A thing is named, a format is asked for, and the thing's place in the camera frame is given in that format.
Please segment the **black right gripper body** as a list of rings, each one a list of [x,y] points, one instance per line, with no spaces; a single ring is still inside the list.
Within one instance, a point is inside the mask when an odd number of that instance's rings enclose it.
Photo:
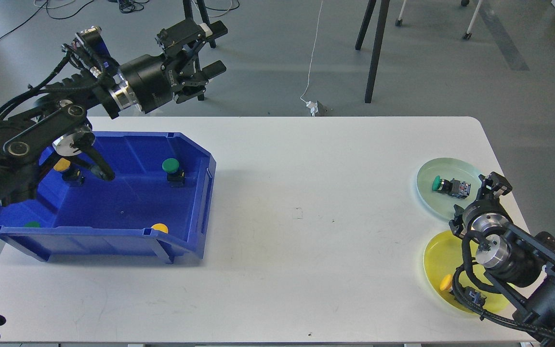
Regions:
[[[481,187],[476,193],[476,199],[472,203],[477,207],[502,207],[500,196],[506,196],[513,191],[512,185],[506,177],[498,172],[491,172],[487,176],[478,176]]]

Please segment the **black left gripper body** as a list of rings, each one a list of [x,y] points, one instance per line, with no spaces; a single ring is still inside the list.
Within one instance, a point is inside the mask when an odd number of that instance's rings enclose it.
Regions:
[[[187,18],[156,34],[160,55],[142,55],[119,66],[118,108],[136,106],[148,113],[170,101],[203,96],[210,66],[199,67],[198,53],[210,38],[207,23]]]

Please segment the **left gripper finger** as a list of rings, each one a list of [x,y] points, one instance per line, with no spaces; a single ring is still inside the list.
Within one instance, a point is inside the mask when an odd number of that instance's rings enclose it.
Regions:
[[[200,23],[196,24],[198,27],[198,34],[196,34],[197,42],[212,43],[218,38],[224,37],[228,33],[228,28],[222,21],[214,23]]]
[[[215,61],[214,63],[200,69],[196,72],[196,77],[200,81],[209,82],[214,77],[221,75],[227,71],[226,66],[222,61]]]

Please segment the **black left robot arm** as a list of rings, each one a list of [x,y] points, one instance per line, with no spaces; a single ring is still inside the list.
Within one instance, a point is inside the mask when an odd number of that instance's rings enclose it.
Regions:
[[[222,61],[199,68],[198,53],[227,32],[221,21],[187,18],[157,33],[160,55],[125,64],[110,55],[100,27],[76,33],[44,81],[0,107],[0,204],[35,199],[40,181],[61,158],[114,180],[94,148],[88,110],[100,105],[114,119],[132,106],[147,114],[171,101],[202,99],[210,80],[226,68]]]

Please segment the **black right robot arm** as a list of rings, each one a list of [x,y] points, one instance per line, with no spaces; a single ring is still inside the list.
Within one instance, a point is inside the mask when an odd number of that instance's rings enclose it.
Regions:
[[[479,176],[466,208],[454,207],[449,227],[461,240],[462,264],[451,280],[456,301],[479,316],[555,347],[555,244],[548,233],[517,227],[500,204],[512,191],[499,173]]]

